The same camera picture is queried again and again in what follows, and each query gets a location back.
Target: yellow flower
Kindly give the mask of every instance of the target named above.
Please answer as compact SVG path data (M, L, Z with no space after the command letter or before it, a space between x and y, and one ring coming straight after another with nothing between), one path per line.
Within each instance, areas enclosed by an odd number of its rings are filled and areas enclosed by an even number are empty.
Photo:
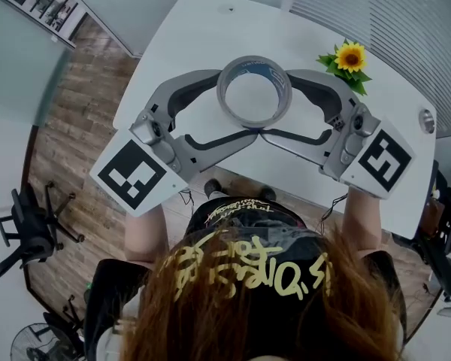
M350 73L357 72L366 66L366 52L364 46L358 43L344 43L336 52L337 67L349 70Z

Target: wooden floor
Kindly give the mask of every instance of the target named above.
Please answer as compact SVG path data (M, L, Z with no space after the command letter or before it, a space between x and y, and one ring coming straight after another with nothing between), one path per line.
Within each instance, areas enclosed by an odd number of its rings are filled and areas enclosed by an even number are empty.
M90 18L74 42L77 49L59 85L47 124L38 133L29 182L41 204L48 181L56 184L51 190L54 207L69 192L77 194L60 221L73 234L85 235L86 240L75 244L62 238L65 249L45 263L30 265L29 275L32 289L57 312L62 311L67 298L74 294L74 305L82 317L85 310L82 295L87 283L92 281L97 263L104 258L123 259L125 213L88 173L114 134L112 120L138 61L128 58ZM190 186L195 208L206 201L203 185L211 177L218 178L231 191L248 196L254 195L260 186L231 172L212 168ZM317 227L323 209L280 191L277 195L279 203L302 216L309 227ZM191 203L185 205L180 195L164 204L171 246L181 239L192 213L191 206ZM326 228L340 222L340 218L333 214ZM422 288L430 269L415 253L392 243L389 234L384 234L383 243L395 261L406 297L407 331L411 333L434 298Z

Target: black office chair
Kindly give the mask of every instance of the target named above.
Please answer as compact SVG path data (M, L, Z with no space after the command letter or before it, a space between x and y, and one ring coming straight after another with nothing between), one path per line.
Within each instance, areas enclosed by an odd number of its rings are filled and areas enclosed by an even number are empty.
M45 262L49 256L53 255L54 249L63 249L63 244L57 241L57 229L73 242L83 242L83 235L75 238L58 220L65 206L75 198L75 194L68 194L67 199L54 212L49 194L49 189L52 187L53 182L45 186L47 209L38 205L35 191L30 184L26 184L20 194L12 190L14 205L10 216L0 218L0 232L7 247L10 247L11 239L20 240L20 246L7 259L0 262L0 277L20 260L22 261L20 268L22 268L31 261ZM16 234L5 232L3 222L8 220L15 223Z

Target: shoe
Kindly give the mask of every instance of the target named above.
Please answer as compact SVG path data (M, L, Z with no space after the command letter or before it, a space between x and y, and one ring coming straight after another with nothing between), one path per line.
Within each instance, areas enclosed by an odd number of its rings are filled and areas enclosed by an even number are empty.
M209 198L214 191L222 192L222 186L217 179L210 179L204 185L204 193Z
M269 186L262 186L261 190L259 191L259 197L260 199L265 199L266 201L272 201L275 202L277 199L276 192L272 190Z

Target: roll of tape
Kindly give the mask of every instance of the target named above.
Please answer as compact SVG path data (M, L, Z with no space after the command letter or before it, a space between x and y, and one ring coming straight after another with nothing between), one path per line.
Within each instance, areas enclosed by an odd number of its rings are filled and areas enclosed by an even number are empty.
M239 117L226 103L229 84L243 74L259 74L269 80L277 91L279 102L274 115L260 122ZM217 99L220 107L236 123L248 129L262 129L277 122L289 109L292 100L291 81L287 73L275 62L262 56L242 56L232 60L220 73L217 81Z

